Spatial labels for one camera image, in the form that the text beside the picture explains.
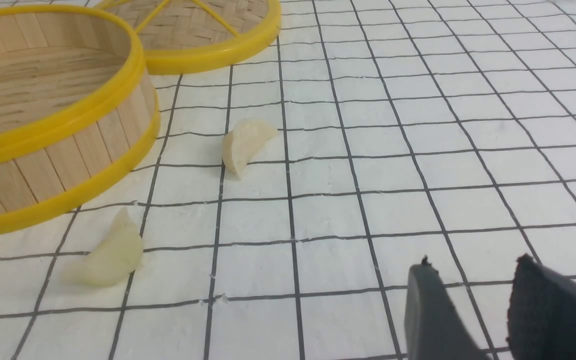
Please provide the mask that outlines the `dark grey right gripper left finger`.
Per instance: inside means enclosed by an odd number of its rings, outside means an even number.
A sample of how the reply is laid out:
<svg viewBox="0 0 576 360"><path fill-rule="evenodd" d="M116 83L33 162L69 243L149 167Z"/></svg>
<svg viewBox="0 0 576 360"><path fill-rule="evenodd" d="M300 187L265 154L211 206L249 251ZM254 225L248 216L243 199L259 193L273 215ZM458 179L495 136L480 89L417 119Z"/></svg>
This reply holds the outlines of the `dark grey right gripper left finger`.
<svg viewBox="0 0 576 360"><path fill-rule="evenodd" d="M487 360L451 301L439 272L423 256L407 273L404 314L409 360Z"/></svg>

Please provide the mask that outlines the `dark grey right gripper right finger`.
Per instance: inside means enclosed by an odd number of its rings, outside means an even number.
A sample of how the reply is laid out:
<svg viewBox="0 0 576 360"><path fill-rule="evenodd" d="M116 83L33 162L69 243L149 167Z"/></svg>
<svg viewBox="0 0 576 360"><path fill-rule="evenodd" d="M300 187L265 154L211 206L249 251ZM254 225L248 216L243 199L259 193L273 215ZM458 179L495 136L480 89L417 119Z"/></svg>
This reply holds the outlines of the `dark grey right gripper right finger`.
<svg viewBox="0 0 576 360"><path fill-rule="evenodd" d="M576 282L529 255L519 257L507 330L515 360L576 360Z"/></svg>

